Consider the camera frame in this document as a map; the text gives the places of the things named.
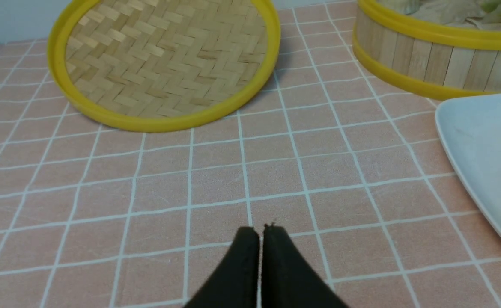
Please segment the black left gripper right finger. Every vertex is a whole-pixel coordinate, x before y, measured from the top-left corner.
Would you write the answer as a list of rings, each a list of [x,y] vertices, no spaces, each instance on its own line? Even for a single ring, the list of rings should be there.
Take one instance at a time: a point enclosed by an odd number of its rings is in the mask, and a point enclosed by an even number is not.
[[[262,307],[346,308],[348,305],[308,264],[284,227],[265,225]]]

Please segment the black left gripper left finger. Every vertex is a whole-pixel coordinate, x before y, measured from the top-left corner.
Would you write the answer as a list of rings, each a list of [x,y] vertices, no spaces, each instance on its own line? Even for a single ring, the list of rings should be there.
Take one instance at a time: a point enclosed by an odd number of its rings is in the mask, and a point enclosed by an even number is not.
[[[207,281],[186,303],[186,308],[254,308],[257,305],[259,235],[240,227]]]

